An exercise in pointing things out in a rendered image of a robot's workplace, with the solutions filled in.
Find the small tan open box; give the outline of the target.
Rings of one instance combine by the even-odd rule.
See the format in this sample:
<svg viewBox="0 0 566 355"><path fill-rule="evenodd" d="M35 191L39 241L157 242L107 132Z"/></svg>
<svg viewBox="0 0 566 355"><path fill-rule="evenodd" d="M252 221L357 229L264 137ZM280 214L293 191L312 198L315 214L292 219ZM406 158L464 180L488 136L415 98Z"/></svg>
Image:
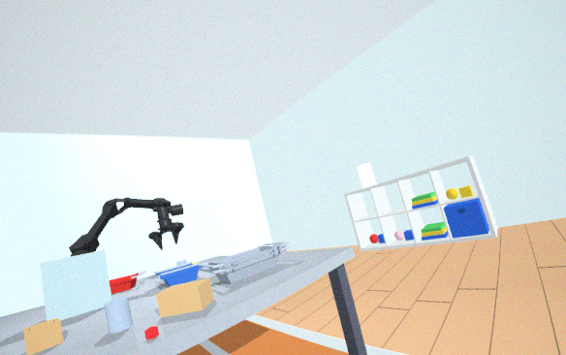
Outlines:
<svg viewBox="0 0 566 355"><path fill-rule="evenodd" d="M64 342L59 318L23 329L26 354L34 355Z"/></svg>

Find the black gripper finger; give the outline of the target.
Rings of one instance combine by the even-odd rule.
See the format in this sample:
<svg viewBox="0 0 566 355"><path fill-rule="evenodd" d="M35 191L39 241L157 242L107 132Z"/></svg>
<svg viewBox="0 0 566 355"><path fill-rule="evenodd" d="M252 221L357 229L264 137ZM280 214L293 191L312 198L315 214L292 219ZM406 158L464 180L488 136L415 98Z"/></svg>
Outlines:
<svg viewBox="0 0 566 355"><path fill-rule="evenodd" d="M162 238L156 238L155 237L155 238L152 238L152 240L154 240L157 243L157 245L161 248L161 250L163 249Z"/></svg>
<svg viewBox="0 0 566 355"><path fill-rule="evenodd" d="M174 238L175 244L177 244L178 236L179 236L179 233L180 233L181 231L182 231L182 229L180 229L180 228L174 228L174 229L172 229L172 234L173 234L173 238Z"/></svg>

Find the blue plastic tray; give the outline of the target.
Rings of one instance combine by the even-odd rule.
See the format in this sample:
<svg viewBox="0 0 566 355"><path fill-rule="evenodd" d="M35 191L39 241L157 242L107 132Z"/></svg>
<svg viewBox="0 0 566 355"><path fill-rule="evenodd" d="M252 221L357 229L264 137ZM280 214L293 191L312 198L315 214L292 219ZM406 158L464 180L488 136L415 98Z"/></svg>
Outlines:
<svg viewBox="0 0 566 355"><path fill-rule="evenodd" d="M179 285L179 284L183 284L185 282L191 282L195 279L197 279L198 273L199 273L199 268L201 266L194 266L191 268L188 268L186 270L180 270L178 272L175 273L170 273L170 274L165 274L165 275L160 275L160 279L164 279L164 281L171 287L173 285ZM178 267L179 268L179 267ZM158 274L163 274L165 272L170 272L173 270L176 270L178 268L169 270L169 271L164 271L162 273L158 273Z"/></svg>

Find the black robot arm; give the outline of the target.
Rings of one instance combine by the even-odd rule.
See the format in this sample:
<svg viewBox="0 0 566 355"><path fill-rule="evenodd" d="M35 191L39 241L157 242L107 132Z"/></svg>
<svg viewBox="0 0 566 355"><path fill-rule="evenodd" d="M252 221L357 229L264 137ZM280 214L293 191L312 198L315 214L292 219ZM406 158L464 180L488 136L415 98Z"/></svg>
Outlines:
<svg viewBox="0 0 566 355"><path fill-rule="evenodd" d="M124 206L119 210L117 202L123 202ZM72 252L71 256L83 255L89 252L95 252L100 245L98 238L105 227L108 225L110 219L115 218L128 208L144 208L157 211L158 218L164 215L178 216L184 214L183 205L171 205L171 201L166 198L155 198L153 200L131 199L131 198L113 198L105 202L102 206L102 214L93 224L87 234L83 234L79 239L73 243L69 248Z"/></svg>

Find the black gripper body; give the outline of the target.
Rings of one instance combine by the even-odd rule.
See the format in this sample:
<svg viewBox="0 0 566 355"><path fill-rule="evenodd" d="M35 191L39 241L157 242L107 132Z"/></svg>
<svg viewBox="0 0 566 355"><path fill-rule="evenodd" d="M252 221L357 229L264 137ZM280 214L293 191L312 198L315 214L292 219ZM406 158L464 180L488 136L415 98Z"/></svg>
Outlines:
<svg viewBox="0 0 566 355"><path fill-rule="evenodd" d="M159 229L160 231L154 231L152 233L149 233L148 237L150 239L152 238L161 238L162 234L164 233L168 233L170 232L172 229L174 228L184 228L184 224L176 221L174 223L171 224L170 220L172 220L168 215L164 215L164 216L160 216L157 220L157 223L159 223Z"/></svg>

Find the small red block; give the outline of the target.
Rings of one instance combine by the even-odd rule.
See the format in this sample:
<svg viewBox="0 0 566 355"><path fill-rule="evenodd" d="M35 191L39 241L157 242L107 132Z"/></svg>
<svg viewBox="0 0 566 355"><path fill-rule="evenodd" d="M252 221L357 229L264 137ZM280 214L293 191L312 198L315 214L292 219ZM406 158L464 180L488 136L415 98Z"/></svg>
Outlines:
<svg viewBox="0 0 566 355"><path fill-rule="evenodd" d="M158 337L159 335L158 326L149 327L149 329L146 329L144 332L145 332L145 339L155 339L155 337Z"/></svg>

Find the tan cardboard box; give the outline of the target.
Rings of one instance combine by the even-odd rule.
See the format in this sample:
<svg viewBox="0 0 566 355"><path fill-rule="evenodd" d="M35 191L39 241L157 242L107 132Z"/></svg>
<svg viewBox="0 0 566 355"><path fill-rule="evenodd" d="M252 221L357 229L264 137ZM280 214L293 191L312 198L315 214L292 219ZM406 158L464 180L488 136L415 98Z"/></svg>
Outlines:
<svg viewBox="0 0 566 355"><path fill-rule="evenodd" d="M173 285L156 295L160 317L204 310L214 296L210 280L201 279Z"/></svg>

